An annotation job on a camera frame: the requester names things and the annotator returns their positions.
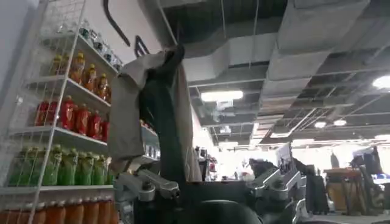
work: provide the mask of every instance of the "ceiling light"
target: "ceiling light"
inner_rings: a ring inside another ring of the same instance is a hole
[[[226,148],[234,148],[238,146],[238,142],[219,142],[218,146]]]
[[[376,135],[376,140],[388,140],[390,139],[390,135]]]
[[[382,76],[375,79],[372,85],[376,88],[390,88],[390,75]]]
[[[241,90],[234,91],[220,91],[220,92],[206,92],[200,95],[200,98],[204,102],[217,102],[217,101],[229,101],[238,100],[243,98],[243,92]]]
[[[315,126],[316,128],[324,128],[326,125],[327,125],[326,122],[320,121],[320,122],[315,123],[314,126]]]
[[[314,142],[313,138],[294,139],[294,140],[292,140],[292,145],[294,145],[294,146],[305,145],[305,144],[309,144],[311,142]]]
[[[334,121],[333,123],[335,126],[344,126],[345,124],[347,124],[347,121],[346,120],[337,120],[337,121]]]
[[[290,132],[284,132],[284,133],[272,133],[271,138],[287,138],[290,135]]]

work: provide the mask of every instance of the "wall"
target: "wall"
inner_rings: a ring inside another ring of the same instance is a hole
[[[84,17],[88,20],[92,29],[102,34],[103,39],[124,63],[136,59],[134,55],[135,35],[142,38],[151,54],[161,50],[161,45],[137,0],[111,0],[108,5],[111,16],[129,39],[130,47],[123,42],[109,23],[101,2],[101,0],[87,0]]]
[[[213,140],[211,139],[210,133],[207,128],[200,126],[199,119],[196,116],[194,108],[191,106],[193,115],[193,147],[200,146],[207,150],[214,150]]]

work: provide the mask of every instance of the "ceiling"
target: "ceiling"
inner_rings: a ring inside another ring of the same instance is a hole
[[[390,96],[371,85],[390,70],[389,1],[161,0],[149,14],[159,7],[151,21],[165,45],[185,46],[191,102],[215,144],[390,133]],[[223,110],[200,99],[238,89],[244,97]]]

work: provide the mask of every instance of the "plastic bottle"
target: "plastic bottle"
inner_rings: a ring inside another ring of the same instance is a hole
[[[63,150],[60,170],[58,171],[58,185],[73,186],[75,185],[77,160],[79,154],[76,149]]]
[[[93,89],[95,87],[95,82],[96,82],[96,69],[95,69],[95,65],[91,64],[89,70],[84,72],[82,83],[87,90],[93,92]]]
[[[77,57],[73,59],[69,77],[76,83],[81,84],[81,76],[85,67],[85,59],[83,53],[78,53]]]
[[[91,185],[93,162],[92,153],[79,153],[76,169],[76,185]]]
[[[52,66],[50,69],[49,75],[61,75],[61,62],[62,62],[62,56],[59,54],[56,54],[53,58]]]
[[[85,104],[82,104],[81,107],[77,109],[74,131],[81,135],[87,135],[88,120],[90,116],[91,112],[88,111]]]
[[[88,132],[87,135],[91,138],[100,140],[102,135],[102,118],[99,115],[99,112],[96,110],[95,113],[90,117],[88,122]]]
[[[105,100],[105,98],[107,97],[107,87],[108,79],[106,74],[103,73],[97,80],[95,94],[101,99]]]
[[[83,224],[98,224],[99,203],[98,198],[86,198],[84,205]]]
[[[65,206],[65,224],[83,224],[84,206],[82,199],[70,199]]]
[[[64,98],[59,114],[58,126],[67,130],[73,130],[75,114],[74,102],[71,96],[68,95]]]
[[[32,162],[30,153],[32,148],[23,147],[17,156],[12,159],[9,186],[27,186],[29,184]]]
[[[99,200],[98,224],[110,224],[111,219],[111,197],[107,196]]]
[[[107,174],[106,163],[104,155],[94,157],[92,185],[104,185]]]
[[[65,224],[65,201],[51,201],[46,208],[45,224]]]

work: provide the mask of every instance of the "orange bottle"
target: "orange bottle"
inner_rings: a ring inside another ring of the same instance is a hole
[[[65,201],[51,201],[46,209],[46,221],[44,224],[65,224]]]
[[[110,197],[105,197],[99,201],[99,218],[97,224],[110,224],[111,203]]]
[[[107,89],[108,89],[108,79],[107,76],[103,73],[96,82],[95,94],[101,99],[107,98]]]
[[[69,204],[65,206],[65,224],[83,224],[84,206],[82,202],[81,198],[71,199]]]
[[[56,54],[53,58],[49,75],[61,75],[61,62],[62,62],[62,56]]]
[[[93,92],[93,88],[95,87],[95,81],[96,81],[96,69],[95,65],[91,64],[89,70],[84,72],[83,75],[83,86]]]
[[[69,77],[76,83],[81,84],[81,76],[85,67],[85,59],[83,53],[78,53],[77,57],[73,59]]]
[[[98,198],[94,197],[92,200],[86,198],[84,206],[83,224],[98,224],[99,218],[99,203]]]

